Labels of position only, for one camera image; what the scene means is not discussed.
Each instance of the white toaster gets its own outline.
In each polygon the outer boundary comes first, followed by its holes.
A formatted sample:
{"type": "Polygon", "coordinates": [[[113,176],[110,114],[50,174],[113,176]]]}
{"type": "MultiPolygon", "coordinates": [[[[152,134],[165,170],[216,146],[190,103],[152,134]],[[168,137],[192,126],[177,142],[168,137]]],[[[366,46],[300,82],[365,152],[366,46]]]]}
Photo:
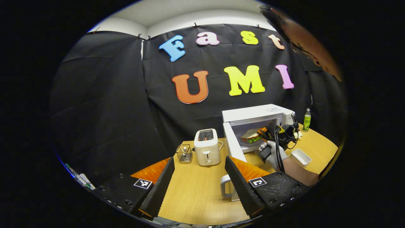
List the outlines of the white toaster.
{"type": "Polygon", "coordinates": [[[194,149],[198,164],[201,166],[212,166],[221,162],[218,136],[216,130],[213,128],[197,132],[194,138],[194,149]]]}

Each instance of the mug handle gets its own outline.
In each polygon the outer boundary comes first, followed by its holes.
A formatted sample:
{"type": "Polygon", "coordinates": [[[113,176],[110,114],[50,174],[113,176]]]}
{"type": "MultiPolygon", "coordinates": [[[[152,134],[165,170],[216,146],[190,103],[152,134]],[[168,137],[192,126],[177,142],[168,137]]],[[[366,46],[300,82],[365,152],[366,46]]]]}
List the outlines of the mug handle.
{"type": "Polygon", "coordinates": [[[223,198],[230,198],[232,197],[232,193],[225,193],[225,184],[230,181],[229,175],[225,175],[221,177],[221,194],[223,198]]]}

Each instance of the bottle label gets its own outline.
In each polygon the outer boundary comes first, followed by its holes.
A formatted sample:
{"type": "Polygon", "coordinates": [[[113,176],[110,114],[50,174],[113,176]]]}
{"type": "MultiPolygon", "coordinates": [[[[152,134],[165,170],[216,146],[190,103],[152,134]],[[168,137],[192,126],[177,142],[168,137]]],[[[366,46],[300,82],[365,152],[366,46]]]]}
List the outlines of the bottle label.
{"type": "Polygon", "coordinates": [[[304,117],[304,127],[303,127],[304,131],[308,131],[310,122],[311,122],[311,116],[305,116],[304,117]]]}

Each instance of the white wall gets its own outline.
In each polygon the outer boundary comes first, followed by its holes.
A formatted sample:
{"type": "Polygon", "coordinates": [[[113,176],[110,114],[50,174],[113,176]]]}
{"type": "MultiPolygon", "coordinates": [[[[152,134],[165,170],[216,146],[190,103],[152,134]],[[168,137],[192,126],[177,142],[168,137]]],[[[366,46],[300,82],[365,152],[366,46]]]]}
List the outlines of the white wall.
{"type": "Polygon", "coordinates": [[[134,36],[138,36],[139,33],[142,33],[142,38],[147,38],[147,29],[145,26],[142,26],[136,22],[117,18],[117,17],[108,17],[105,20],[98,23],[94,28],[92,28],[89,32],[92,31],[115,31],[115,32],[123,32],[128,33],[134,36]]]}
{"type": "Polygon", "coordinates": [[[204,24],[242,24],[274,30],[261,14],[238,10],[209,10],[183,14],[147,28],[147,35],[155,37],[165,32],[204,24]]]}

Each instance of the plastic bottle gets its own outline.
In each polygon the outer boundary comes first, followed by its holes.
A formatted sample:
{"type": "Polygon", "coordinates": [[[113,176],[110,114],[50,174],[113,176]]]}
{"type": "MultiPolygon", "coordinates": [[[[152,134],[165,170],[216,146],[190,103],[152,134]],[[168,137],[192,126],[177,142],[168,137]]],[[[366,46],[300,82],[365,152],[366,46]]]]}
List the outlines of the plastic bottle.
{"type": "Polygon", "coordinates": [[[308,131],[310,123],[311,123],[311,113],[310,113],[309,108],[307,108],[307,112],[305,113],[305,117],[304,117],[303,132],[308,131]]]}

